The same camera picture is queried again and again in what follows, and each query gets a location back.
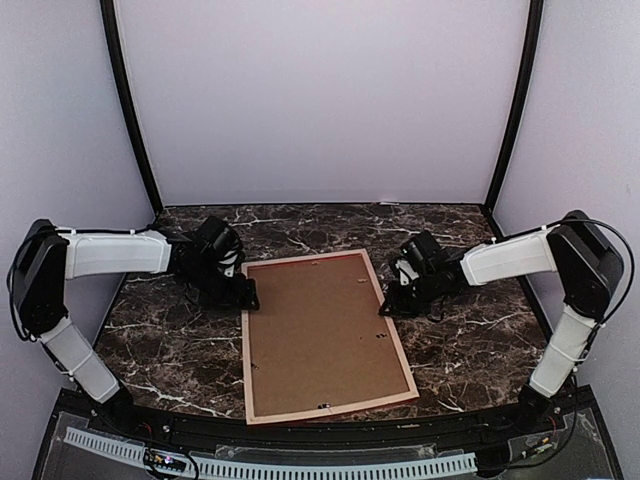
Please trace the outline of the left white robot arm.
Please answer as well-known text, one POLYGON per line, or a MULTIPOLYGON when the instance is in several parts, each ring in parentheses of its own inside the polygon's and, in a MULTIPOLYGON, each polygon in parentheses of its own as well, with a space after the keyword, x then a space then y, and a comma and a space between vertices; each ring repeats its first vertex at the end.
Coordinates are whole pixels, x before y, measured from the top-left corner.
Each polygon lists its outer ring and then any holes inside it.
POLYGON ((72 228, 35 220, 6 275, 8 308, 24 342, 42 346, 62 374, 103 406, 101 417, 120 436, 141 427, 127 387, 106 365, 75 321, 73 283, 92 277, 169 274, 195 290, 207 307, 256 311, 255 280, 241 270, 244 245, 217 217, 191 231, 159 225, 141 229, 72 228))

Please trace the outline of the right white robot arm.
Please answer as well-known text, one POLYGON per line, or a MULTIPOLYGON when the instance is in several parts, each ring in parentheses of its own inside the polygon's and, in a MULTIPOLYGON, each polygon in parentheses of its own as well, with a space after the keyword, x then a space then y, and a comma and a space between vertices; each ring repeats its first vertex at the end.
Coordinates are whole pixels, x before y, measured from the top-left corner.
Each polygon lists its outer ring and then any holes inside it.
POLYGON ((561 219, 480 242, 465 250, 440 244, 423 231, 410 237, 390 263, 382 316, 418 317, 464 289, 507 279, 547 277, 558 287, 559 317, 510 413, 521 434, 534 432, 549 416, 551 399, 585 362, 599 332, 631 293, 637 262, 624 235, 604 221, 573 210, 561 219))

